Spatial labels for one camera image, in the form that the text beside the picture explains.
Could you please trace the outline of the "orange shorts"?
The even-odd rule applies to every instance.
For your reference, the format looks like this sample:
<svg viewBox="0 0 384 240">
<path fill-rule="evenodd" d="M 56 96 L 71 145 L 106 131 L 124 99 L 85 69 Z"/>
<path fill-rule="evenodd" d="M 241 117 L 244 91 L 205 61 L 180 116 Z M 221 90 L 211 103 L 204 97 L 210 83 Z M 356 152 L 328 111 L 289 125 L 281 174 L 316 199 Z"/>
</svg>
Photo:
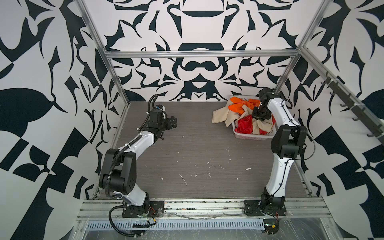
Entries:
<svg viewBox="0 0 384 240">
<path fill-rule="evenodd" d="M 242 100 L 237 97 L 230 98 L 230 105 L 228 106 L 228 109 L 234 113 L 238 113 L 240 115 L 244 114 L 246 110 L 254 110 L 255 107 L 259 107 L 261 104 L 260 100 L 256 99 L 249 99 L 249 100 Z"/>
</svg>

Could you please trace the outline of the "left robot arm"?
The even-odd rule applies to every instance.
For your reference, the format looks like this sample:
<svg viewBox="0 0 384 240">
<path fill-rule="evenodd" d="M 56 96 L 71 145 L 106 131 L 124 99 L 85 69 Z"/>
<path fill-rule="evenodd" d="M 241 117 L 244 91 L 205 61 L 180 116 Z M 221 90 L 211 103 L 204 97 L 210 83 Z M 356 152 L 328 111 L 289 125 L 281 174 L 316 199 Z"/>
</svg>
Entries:
<svg viewBox="0 0 384 240">
<path fill-rule="evenodd" d="M 119 149 L 109 149 L 100 173 L 99 187 L 108 199 L 123 201 L 123 208 L 137 215 L 150 208 L 149 194 L 137 184 L 137 160 L 157 140 L 163 139 L 164 131 L 177 127 L 177 118 L 169 117 L 163 105 L 149 104 L 147 118 L 138 129 L 138 135 Z"/>
</svg>

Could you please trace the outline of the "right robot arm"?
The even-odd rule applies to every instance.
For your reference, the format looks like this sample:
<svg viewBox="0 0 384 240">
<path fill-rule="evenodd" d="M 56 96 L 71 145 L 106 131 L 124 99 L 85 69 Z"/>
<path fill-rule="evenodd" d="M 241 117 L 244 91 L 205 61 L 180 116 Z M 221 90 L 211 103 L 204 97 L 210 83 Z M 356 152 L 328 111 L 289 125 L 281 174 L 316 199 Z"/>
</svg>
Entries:
<svg viewBox="0 0 384 240">
<path fill-rule="evenodd" d="M 296 158 L 303 152 L 308 136 L 307 128 L 294 120 L 281 93 L 274 93 L 273 90 L 265 88 L 259 91 L 259 100 L 261 105 L 254 108 L 253 117 L 262 121 L 273 117 L 278 127 L 271 141 L 273 168 L 259 206 L 262 210 L 282 210 L 289 172 Z"/>
</svg>

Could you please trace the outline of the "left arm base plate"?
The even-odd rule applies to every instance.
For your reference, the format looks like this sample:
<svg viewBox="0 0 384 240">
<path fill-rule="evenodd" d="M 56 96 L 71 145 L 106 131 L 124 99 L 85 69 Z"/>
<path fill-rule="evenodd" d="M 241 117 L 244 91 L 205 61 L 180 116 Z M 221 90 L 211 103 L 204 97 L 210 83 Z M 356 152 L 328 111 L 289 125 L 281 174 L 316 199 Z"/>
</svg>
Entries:
<svg viewBox="0 0 384 240">
<path fill-rule="evenodd" d="M 138 218 L 139 216 L 145 216 L 148 218 L 156 218 L 164 213 L 165 202 L 164 201 L 149 201 L 144 203 L 143 206 L 125 206 L 123 208 L 123 218 Z"/>
</svg>

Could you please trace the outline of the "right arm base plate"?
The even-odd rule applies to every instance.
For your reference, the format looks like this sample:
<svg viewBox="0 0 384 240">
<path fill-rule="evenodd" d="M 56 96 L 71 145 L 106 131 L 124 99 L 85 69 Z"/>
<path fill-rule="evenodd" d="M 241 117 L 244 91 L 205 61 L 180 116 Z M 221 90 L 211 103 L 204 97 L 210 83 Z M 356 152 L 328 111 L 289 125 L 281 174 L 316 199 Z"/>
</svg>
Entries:
<svg viewBox="0 0 384 240">
<path fill-rule="evenodd" d="M 286 206 L 284 203 L 278 199 L 277 202 L 274 202 L 273 199 L 270 200 L 245 200 L 243 213 L 249 217 L 255 216 L 285 216 L 286 215 Z"/>
</svg>

